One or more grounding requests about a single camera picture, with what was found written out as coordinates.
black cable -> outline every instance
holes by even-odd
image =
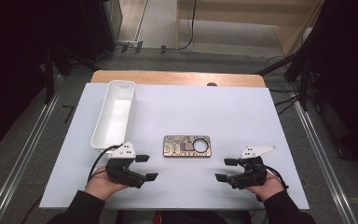
[[[286,91],[289,91],[289,90],[273,90],[273,89],[269,89],[269,91],[276,91],[276,92],[286,92]]]
[[[189,21],[189,18],[188,18],[189,16],[188,16],[188,10],[186,10],[186,18],[187,18],[187,20],[186,20],[186,24],[187,24],[187,29],[188,29],[188,31],[190,32],[190,33],[192,33],[193,32],[193,30],[194,29],[192,29],[191,27],[190,27],[190,23],[188,22]]]
[[[98,60],[86,60],[86,61],[88,61],[89,63],[98,63],[98,62],[100,62],[100,61],[102,61],[104,58],[106,58],[106,56],[108,56],[109,54],[111,54],[111,53],[113,53],[113,52],[115,52],[115,51],[117,51],[117,50],[119,50],[119,49],[122,49],[122,48],[116,48],[116,49],[114,49],[114,50],[112,50],[112,51],[109,51],[109,52],[106,52],[103,56],[101,56],[101,58],[99,58]],[[71,62],[69,62],[69,64],[71,64],[71,65],[79,65],[79,64],[83,64],[83,63],[81,63],[81,62],[78,62],[76,59],[74,59],[73,61],[71,61]]]
[[[283,110],[281,110],[280,112],[278,112],[278,116],[280,116],[281,114],[283,114],[284,111],[286,111],[286,110],[289,109],[292,105],[294,105],[295,102],[296,102],[296,100],[293,101],[292,103],[290,103],[289,106],[285,107]]]
[[[89,178],[87,179],[87,183],[90,182],[90,180],[92,179],[92,173],[94,172],[95,166],[97,165],[98,161],[101,159],[101,157],[110,149],[112,148],[119,148],[121,147],[121,145],[119,146],[111,146],[111,147],[107,147],[103,152],[101,152],[101,154],[98,156],[98,158],[95,160],[94,164],[92,164],[91,170],[89,171]]]
[[[277,170],[275,170],[272,167],[269,167],[267,165],[264,165],[264,167],[266,167],[268,170],[270,170],[274,175],[276,175],[280,179],[282,187],[284,188],[284,190],[287,190],[289,188],[289,186],[286,185],[286,183],[283,180],[283,177],[281,176],[281,174]]]
[[[298,100],[298,97],[299,97],[299,95],[295,95],[295,96],[293,96],[293,97],[291,97],[291,98],[289,98],[287,100],[277,102],[274,105],[277,106],[277,105],[281,105],[281,104],[284,104],[284,103],[289,102],[289,101],[296,101],[296,100]]]
[[[285,57],[283,57],[283,56],[274,56],[274,57],[271,57],[271,58],[269,58],[269,59],[267,59],[266,60],[266,62],[265,62],[265,67],[267,68],[268,66],[267,66],[267,64],[269,63],[269,61],[270,60],[272,60],[272,59],[276,59],[276,58],[285,58]]]
[[[103,172],[105,172],[106,170],[102,170],[102,171],[100,171],[100,172],[97,172],[97,173],[95,173],[95,174],[93,174],[92,176],[91,176],[91,179],[94,177],[94,176],[96,176],[96,175],[98,175],[98,174],[100,174],[100,173],[103,173]]]
[[[42,197],[43,194],[40,195],[40,197],[36,200],[36,202],[34,202],[34,204],[32,205],[32,207],[28,210],[27,214],[25,214],[24,219],[22,220],[21,224],[25,224],[27,222],[28,217],[30,216],[31,212],[34,210],[34,208],[36,207],[36,205],[38,203],[40,203],[40,201],[42,201]]]
[[[193,17],[191,20],[191,38],[188,41],[187,45],[185,47],[179,48],[179,49],[156,49],[156,50],[170,50],[170,51],[180,51],[186,49],[190,44],[193,42],[194,37],[194,20],[196,17],[196,7],[197,7],[197,0],[194,0],[194,7],[193,7]]]

black curtain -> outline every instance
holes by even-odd
[[[338,141],[358,157],[358,0],[327,0],[329,8],[330,20],[310,50],[311,66],[320,74],[317,88],[350,131]]]
[[[19,1],[0,1],[0,141],[46,85],[44,51],[29,21]]]

floor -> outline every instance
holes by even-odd
[[[161,46],[173,48],[175,2],[175,0],[122,0],[124,21],[122,32],[119,34],[119,43],[136,46],[143,41],[143,48],[159,49]],[[126,21],[126,14],[131,15],[131,21]],[[190,23],[191,21],[182,21],[181,46],[188,43]],[[225,64],[229,64],[228,69],[232,73],[241,73],[241,71],[252,73],[255,69],[268,66],[282,57],[272,27],[226,22],[196,21],[193,43],[184,51],[167,54],[164,57],[148,49],[143,50],[141,55],[130,54],[133,51],[126,54],[117,52],[114,56],[103,59],[98,65],[117,70],[224,72],[227,71]],[[241,62],[250,65],[242,67]],[[188,67],[183,67],[182,64],[188,64]],[[265,76],[269,88],[280,90],[288,88],[288,84],[281,76],[284,71],[283,67],[274,71],[278,76],[272,74]],[[87,68],[76,65],[70,77],[57,76],[56,83],[59,86],[57,92],[60,93],[60,97],[56,99],[55,105],[41,106],[44,102],[44,93],[41,92],[0,144],[0,188],[6,183],[7,177],[11,176],[12,167],[17,165],[16,160],[23,150],[26,147],[34,150],[31,153],[32,157],[30,156],[26,161],[22,173],[18,173],[22,178],[14,183],[15,191],[8,193],[10,203],[4,204],[3,210],[6,211],[0,214],[0,223],[20,223],[29,208],[43,193],[54,165],[54,160],[47,161],[46,158],[57,157],[70,125],[71,108],[76,107],[84,84],[90,81],[91,75]],[[288,92],[272,92],[271,95],[274,102],[290,97]],[[48,115],[47,121],[39,120],[41,113]],[[338,156],[335,140],[323,116],[310,104],[306,116],[310,117],[311,125],[317,130],[317,142],[323,149],[323,155],[317,155],[321,151],[315,149],[315,144],[310,143],[312,133],[303,131],[304,122],[307,121],[303,120],[301,115],[304,114],[299,106],[295,105],[283,113],[280,119],[309,199],[311,209],[308,212],[316,217],[317,223],[358,223],[358,161],[344,161]],[[34,125],[38,122],[42,123],[43,132],[36,136],[37,143],[30,143],[28,137],[30,133],[34,133]],[[333,175],[326,174],[322,166],[331,166]],[[331,177],[337,179],[338,186],[328,184]],[[354,219],[343,217],[342,211],[339,210],[339,201],[335,198],[337,190],[343,193],[338,196],[345,196],[347,207],[350,208],[349,211],[344,211],[344,214],[353,216]],[[35,209],[28,223],[44,223],[49,217],[60,212]],[[254,223],[265,223],[263,212],[256,212],[253,215]],[[102,223],[115,218],[115,211],[104,211]]]

gray floor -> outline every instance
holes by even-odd
[[[136,1],[121,1],[126,8],[136,8]],[[139,37],[121,37],[120,42],[143,41],[144,48],[159,49],[161,46],[175,48],[176,0],[148,0],[145,17],[138,27]],[[133,10],[123,10],[132,18]],[[191,21],[180,20],[179,47],[187,45],[191,38]],[[185,51],[249,55],[253,57],[282,56],[281,46],[272,25],[246,24],[220,21],[195,21],[193,42]]]
[[[159,51],[143,49],[135,54],[133,49],[125,53],[117,51],[98,62],[103,69],[111,70],[159,70],[159,71],[195,71],[252,74],[266,66],[268,58],[234,56],[195,52],[167,52],[161,55]],[[287,90],[287,84],[282,78],[284,69],[277,75],[265,76],[266,84],[271,89]],[[54,162],[61,149],[70,120],[69,108],[65,105],[76,106],[81,92],[92,76],[91,71],[83,65],[76,65],[71,76],[64,77],[61,93],[52,111],[45,130],[35,147],[34,154],[26,166],[25,172],[17,186],[7,210],[0,223],[21,223],[21,220],[43,193],[48,182]],[[288,92],[272,92],[274,102],[288,99]],[[35,97],[28,109],[13,125],[7,137],[0,143],[0,188],[8,177],[17,157],[19,156],[28,135],[43,108],[45,93],[42,91]],[[310,116],[317,133],[321,137],[326,154],[332,162],[339,182],[342,184],[348,198],[352,200],[351,207],[358,219],[358,161],[344,161],[337,155],[337,146],[329,132],[323,117],[315,112],[309,102]],[[310,204],[310,210],[317,223],[342,223],[340,214],[326,185],[321,168],[315,159],[310,141],[294,107],[280,115],[283,130],[289,147],[292,150],[296,168],[303,183]],[[61,210],[46,210],[36,208],[27,223],[45,223]],[[116,211],[104,211],[102,223],[113,223]],[[257,211],[253,217],[254,223],[262,223],[264,212]]]

black cloth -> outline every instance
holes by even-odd
[[[52,218],[48,224],[97,224],[105,201],[79,190],[66,212]]]
[[[45,53],[18,2],[0,1],[0,142],[46,86]]]
[[[78,191],[66,212],[52,218],[48,224],[97,224],[100,220],[105,201],[84,191]],[[270,224],[314,224],[312,216],[301,212],[286,191],[275,194],[264,201]],[[161,212],[163,223],[225,223],[214,212]]]

